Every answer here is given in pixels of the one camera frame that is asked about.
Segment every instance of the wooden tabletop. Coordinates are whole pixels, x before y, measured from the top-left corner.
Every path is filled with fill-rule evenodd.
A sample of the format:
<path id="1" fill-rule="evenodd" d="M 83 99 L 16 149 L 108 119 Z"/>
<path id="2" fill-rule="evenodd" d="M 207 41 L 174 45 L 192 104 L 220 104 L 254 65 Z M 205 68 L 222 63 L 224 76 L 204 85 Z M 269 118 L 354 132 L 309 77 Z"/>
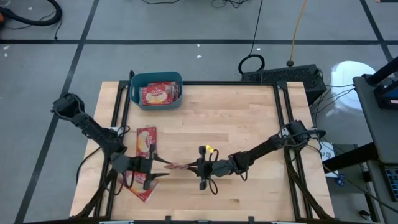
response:
<path id="1" fill-rule="evenodd" d="M 102 84 L 94 119 L 103 127 L 111 123 L 117 86 L 118 82 Z M 288 83 L 288 87 L 294 118 L 311 128 L 312 120 L 302 83 Z M 282 92 L 280 96 L 285 108 Z M 180 108 L 143 111 L 131 103 L 127 125 L 131 127 L 124 138 L 127 155 L 135 155 L 136 129 L 156 126 L 159 156 L 181 164 L 199 158 L 199 146 L 209 144 L 220 151 L 219 159 L 225 159 L 234 152 L 250 150 L 279 130 L 271 86 L 184 86 Z M 315 141 L 310 144 L 318 147 Z M 85 156 L 97 147 L 94 141 L 88 140 Z M 307 147 L 301 154 L 309 191 L 324 210 L 334 216 L 319 153 Z M 103 153 L 96 153 L 81 168 L 71 215 L 80 212 L 98 188 L 103 159 Z M 258 159 L 249 168 L 245 182 L 238 175 L 215 178 L 217 195 L 209 189 L 200 191 L 200 180 L 194 173 L 170 171 L 163 166 L 154 162 L 153 173 L 170 172 L 170 175 L 158 179 L 159 184 L 150 200 L 144 203 L 123 189 L 114 198 L 112 219 L 164 220 L 166 215 L 171 215 L 173 220 L 232 221 L 248 220 L 248 216 L 254 216 L 256 221 L 294 220 L 283 150 Z M 297 192 L 301 216 L 305 217 L 298 187 Z M 104 214 L 107 198 L 106 192 L 101 214 Z"/>

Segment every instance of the computer keyboard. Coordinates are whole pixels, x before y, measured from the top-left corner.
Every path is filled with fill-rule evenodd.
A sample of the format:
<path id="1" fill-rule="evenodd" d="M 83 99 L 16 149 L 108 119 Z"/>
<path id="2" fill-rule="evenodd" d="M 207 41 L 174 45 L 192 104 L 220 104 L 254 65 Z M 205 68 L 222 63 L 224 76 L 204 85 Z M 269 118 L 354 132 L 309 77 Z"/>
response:
<path id="1" fill-rule="evenodd" d="M 305 65 L 292 68 L 278 68 L 272 70 L 264 70 L 259 72 L 249 72 L 243 74 L 243 79 L 260 82 L 303 82 L 306 89 L 315 88 L 321 85 L 322 78 L 316 74 L 317 67 L 315 65 Z"/>
<path id="2" fill-rule="evenodd" d="M 277 81 L 303 82 L 308 104 L 311 105 L 326 90 L 318 71 L 316 65 L 303 65 L 247 72 L 242 75 L 242 81 L 258 83 L 275 83 Z"/>
<path id="3" fill-rule="evenodd" d="M 384 178 L 389 189 L 392 200 L 398 201 L 398 165 L 384 166 Z"/>

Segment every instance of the concrete floor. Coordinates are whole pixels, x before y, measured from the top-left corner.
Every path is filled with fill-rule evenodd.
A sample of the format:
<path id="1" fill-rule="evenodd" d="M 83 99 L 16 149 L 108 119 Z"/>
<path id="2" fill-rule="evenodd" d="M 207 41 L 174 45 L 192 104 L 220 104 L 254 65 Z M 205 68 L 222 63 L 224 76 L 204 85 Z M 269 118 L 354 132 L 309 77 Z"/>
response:
<path id="1" fill-rule="evenodd" d="M 87 140 L 71 124 L 52 119 L 52 102 L 62 88 L 68 88 L 70 83 L 69 91 L 80 95 L 86 111 L 93 114 L 101 82 L 124 80 L 131 69 L 136 73 L 178 71 L 184 80 L 239 80 L 238 63 L 249 53 L 250 44 L 237 44 L 237 40 L 252 39 L 260 4 L 258 0 L 250 0 L 239 9 L 230 5 L 215 9 L 210 0 L 181 0 L 152 6 L 138 0 L 58 1 L 63 9 L 60 42 L 51 41 L 56 25 L 0 31 L 0 126 L 4 130 L 0 135 L 2 223 L 23 218 L 25 222 L 53 220 L 69 215 L 75 172 L 83 159 Z M 297 40 L 325 41 L 298 41 L 295 64 L 316 64 L 329 83 L 331 67 L 339 62 L 354 60 L 377 70 L 391 56 L 398 56 L 398 30 L 394 26 L 398 3 L 364 2 L 381 37 L 375 35 L 375 27 L 360 0 L 309 0 Z M 264 1 L 257 40 L 280 40 L 254 47 L 255 53 L 266 59 L 267 69 L 285 66 L 302 3 L 303 0 Z M 53 11 L 47 1 L 41 0 L 11 0 L 7 7 L 34 19 Z M 7 26 L 23 24 L 9 21 Z M 108 40 L 176 41 L 156 44 Z M 225 44 L 223 40 L 233 41 Z M 244 70 L 257 67 L 256 62 L 248 62 Z M 328 131 L 328 139 L 335 143 L 362 145 L 371 141 L 363 114 L 347 120 L 343 115 L 326 118 L 326 113 L 321 113 L 318 126 Z M 356 136 L 347 138 L 346 133 Z M 51 142 L 44 141 L 46 135 L 52 137 Z M 35 166 L 40 171 L 39 157 L 45 158 L 40 175 L 32 175 Z M 29 194 L 24 199 L 27 189 L 34 190 L 31 200 Z M 360 222 L 358 210 L 364 209 L 361 197 L 332 195 L 336 216 Z M 347 200 L 352 202 L 350 206 L 340 206 Z M 21 206 L 22 201 L 29 205 L 26 209 Z"/>

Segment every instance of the blue plastic bin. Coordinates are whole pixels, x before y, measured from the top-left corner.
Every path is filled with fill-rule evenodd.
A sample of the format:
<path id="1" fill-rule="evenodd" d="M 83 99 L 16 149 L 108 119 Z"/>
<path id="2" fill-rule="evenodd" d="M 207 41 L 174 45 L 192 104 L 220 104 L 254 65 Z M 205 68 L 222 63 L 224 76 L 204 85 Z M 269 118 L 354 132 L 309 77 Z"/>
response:
<path id="1" fill-rule="evenodd" d="M 140 87 L 146 87 L 150 83 L 155 82 L 170 82 L 176 81 L 178 82 L 180 88 L 180 95 L 178 99 L 176 99 L 172 104 L 169 105 L 149 105 L 144 106 L 139 103 L 139 89 Z M 182 102 L 182 78 L 178 72 L 157 72 L 157 73 L 141 73 L 134 75 L 131 79 L 131 87 L 130 87 L 130 99 L 137 106 L 139 106 L 143 110 L 166 110 L 166 109 L 174 109 L 178 108 Z"/>

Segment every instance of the red snack package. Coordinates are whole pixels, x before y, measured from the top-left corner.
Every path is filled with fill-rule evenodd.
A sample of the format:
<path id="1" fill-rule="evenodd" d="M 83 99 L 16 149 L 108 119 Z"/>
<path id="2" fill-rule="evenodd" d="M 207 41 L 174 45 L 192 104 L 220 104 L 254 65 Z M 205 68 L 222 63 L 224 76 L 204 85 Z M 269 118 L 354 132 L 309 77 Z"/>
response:
<path id="1" fill-rule="evenodd" d="M 147 202 L 150 199 L 150 196 L 153 194 L 156 186 L 157 186 L 157 181 L 153 180 L 150 183 L 149 189 L 148 190 L 144 190 L 144 182 L 145 182 L 145 178 L 146 175 L 145 174 L 141 174 L 139 172 L 134 172 L 134 177 L 131 177 L 132 172 L 129 171 L 126 174 L 126 179 L 130 179 L 130 180 L 126 180 L 126 182 L 131 181 L 131 178 L 134 178 L 134 182 L 132 184 L 132 187 L 129 188 L 129 190 L 137 195 L 137 197 L 139 199 L 141 199 L 143 202 Z M 123 180 L 120 180 L 120 183 L 123 184 L 123 186 L 127 187 L 126 184 L 123 183 Z"/>
<path id="2" fill-rule="evenodd" d="M 167 164 L 164 167 L 166 169 L 188 169 L 189 165 L 188 164 L 180 165 L 180 164 L 177 164 L 177 163 L 171 163 L 171 164 Z"/>
<path id="3" fill-rule="evenodd" d="M 142 87 L 140 96 L 142 105 L 166 105 L 172 103 L 171 91 L 166 85 Z"/>
<path id="4" fill-rule="evenodd" d="M 178 82 L 171 81 L 171 82 L 150 83 L 148 84 L 148 87 L 159 86 L 159 85 L 166 86 L 166 91 L 170 93 L 173 102 L 178 99 L 178 93 L 179 93 Z"/>
<path id="5" fill-rule="evenodd" d="M 151 144 L 156 144 L 156 127 L 144 127 L 137 128 L 137 153 L 136 156 L 149 157 L 149 148 Z M 131 178 L 134 178 L 132 187 L 129 190 L 137 195 L 143 202 L 149 200 L 149 197 L 152 195 L 157 181 L 153 180 L 150 183 L 150 187 L 148 190 L 144 190 L 144 182 L 146 179 L 145 174 L 141 174 L 140 172 L 134 172 L 134 176 L 131 177 L 132 172 L 126 173 L 126 182 L 130 183 Z M 120 180 L 125 187 L 126 183 L 123 180 Z"/>
<path id="6" fill-rule="evenodd" d="M 149 157 L 149 147 L 156 144 L 156 127 L 137 128 L 136 156 Z"/>

